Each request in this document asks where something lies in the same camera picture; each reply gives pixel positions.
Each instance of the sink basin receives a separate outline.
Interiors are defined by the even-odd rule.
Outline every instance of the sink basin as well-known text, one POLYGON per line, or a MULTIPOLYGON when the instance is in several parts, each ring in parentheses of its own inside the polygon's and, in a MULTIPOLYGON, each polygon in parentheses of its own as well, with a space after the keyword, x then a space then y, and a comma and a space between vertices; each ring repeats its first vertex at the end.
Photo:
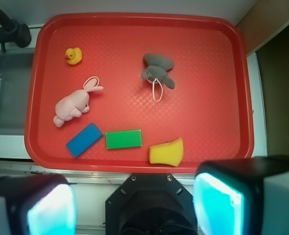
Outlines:
POLYGON ((0 52, 0 135, 23 135, 34 49, 0 52))

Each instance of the yellow sponge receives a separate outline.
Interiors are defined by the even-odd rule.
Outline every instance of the yellow sponge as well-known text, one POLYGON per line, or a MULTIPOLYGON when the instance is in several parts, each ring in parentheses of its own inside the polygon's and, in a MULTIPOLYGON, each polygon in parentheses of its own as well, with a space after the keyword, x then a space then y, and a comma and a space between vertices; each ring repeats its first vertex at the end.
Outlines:
POLYGON ((178 166, 183 159, 182 138, 151 146, 149 155, 151 164, 178 166))

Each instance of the red tray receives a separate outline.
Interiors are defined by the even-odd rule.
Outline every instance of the red tray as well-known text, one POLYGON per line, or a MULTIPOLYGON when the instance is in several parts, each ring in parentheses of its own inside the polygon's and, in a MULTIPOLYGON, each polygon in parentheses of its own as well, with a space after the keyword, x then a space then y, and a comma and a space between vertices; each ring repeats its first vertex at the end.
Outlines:
POLYGON ((204 160, 250 157, 252 108, 242 37, 226 21, 161 14, 66 14, 48 21, 38 36, 25 128, 25 145, 39 165, 69 170, 195 173, 204 160), (80 64, 65 60, 69 47, 83 52, 80 64), (152 86, 140 78, 143 55, 174 61, 153 101, 152 86), (104 90, 90 93, 90 111, 55 127, 54 107, 96 75, 104 90), (105 137, 77 159, 66 148, 94 123, 109 131, 141 129, 141 148, 107 150, 105 137), (149 146, 183 138, 178 167, 151 165, 149 146))

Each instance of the yellow rubber duck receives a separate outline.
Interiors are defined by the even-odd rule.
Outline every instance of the yellow rubber duck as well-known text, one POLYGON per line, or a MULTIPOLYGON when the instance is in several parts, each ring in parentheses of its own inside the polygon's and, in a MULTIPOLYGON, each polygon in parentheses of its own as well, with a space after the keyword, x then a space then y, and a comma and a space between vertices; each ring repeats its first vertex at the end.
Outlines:
POLYGON ((70 65, 76 65, 82 60, 82 52, 80 48, 68 48, 65 52, 67 63, 70 65))

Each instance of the black faucet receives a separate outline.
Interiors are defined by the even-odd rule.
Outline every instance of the black faucet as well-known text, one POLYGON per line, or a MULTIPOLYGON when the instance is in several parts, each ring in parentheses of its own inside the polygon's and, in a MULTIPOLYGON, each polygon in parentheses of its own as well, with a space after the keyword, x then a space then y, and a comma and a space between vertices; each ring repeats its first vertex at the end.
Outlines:
POLYGON ((26 47, 31 42, 31 34, 26 24, 19 24, 11 20, 0 9, 0 43, 1 50, 5 53, 5 43, 14 42, 18 47, 26 47))

